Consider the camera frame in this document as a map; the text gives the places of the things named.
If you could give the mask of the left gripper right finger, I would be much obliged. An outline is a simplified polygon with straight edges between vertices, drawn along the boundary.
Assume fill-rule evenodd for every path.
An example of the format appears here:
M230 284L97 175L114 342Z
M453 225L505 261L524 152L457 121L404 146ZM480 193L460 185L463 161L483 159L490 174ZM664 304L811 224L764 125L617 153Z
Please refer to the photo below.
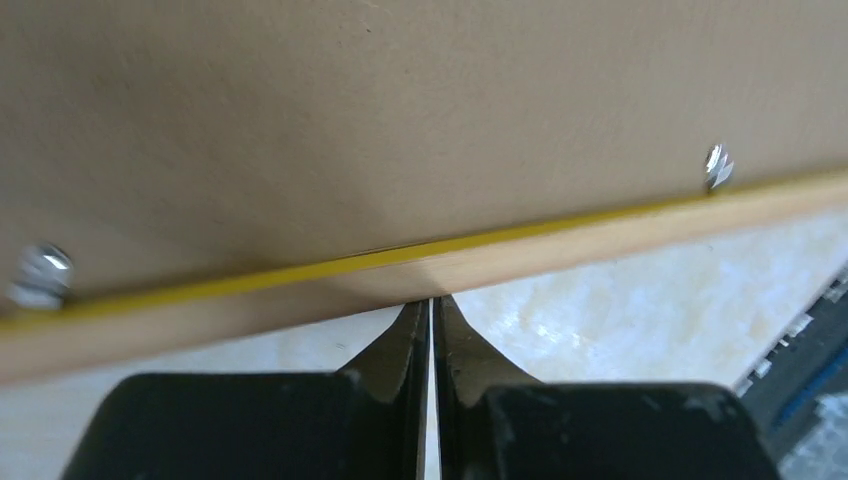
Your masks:
M544 382L433 303L445 479L775 479L733 392L710 383Z

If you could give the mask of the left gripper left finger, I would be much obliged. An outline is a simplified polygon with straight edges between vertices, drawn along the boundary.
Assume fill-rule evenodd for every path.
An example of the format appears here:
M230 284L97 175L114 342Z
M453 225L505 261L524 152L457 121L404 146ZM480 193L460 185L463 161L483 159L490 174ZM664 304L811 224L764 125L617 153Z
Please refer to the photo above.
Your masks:
M66 479L417 479L429 305L331 372L143 373L104 398Z

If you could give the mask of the yellow wooden picture frame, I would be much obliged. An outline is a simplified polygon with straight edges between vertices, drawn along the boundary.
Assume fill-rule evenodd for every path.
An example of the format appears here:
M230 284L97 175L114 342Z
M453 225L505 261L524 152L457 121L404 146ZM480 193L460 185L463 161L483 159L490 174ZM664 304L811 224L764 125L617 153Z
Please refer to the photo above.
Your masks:
M1 380L200 346L457 293L834 209L847 172L86 301L1 321Z

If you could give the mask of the brown cardboard backing board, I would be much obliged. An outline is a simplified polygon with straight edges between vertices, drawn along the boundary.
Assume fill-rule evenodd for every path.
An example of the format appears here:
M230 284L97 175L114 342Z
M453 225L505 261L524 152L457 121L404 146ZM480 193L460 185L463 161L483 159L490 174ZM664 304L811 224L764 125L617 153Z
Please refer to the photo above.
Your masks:
M1 282L78 299L847 169L843 1L5 1Z

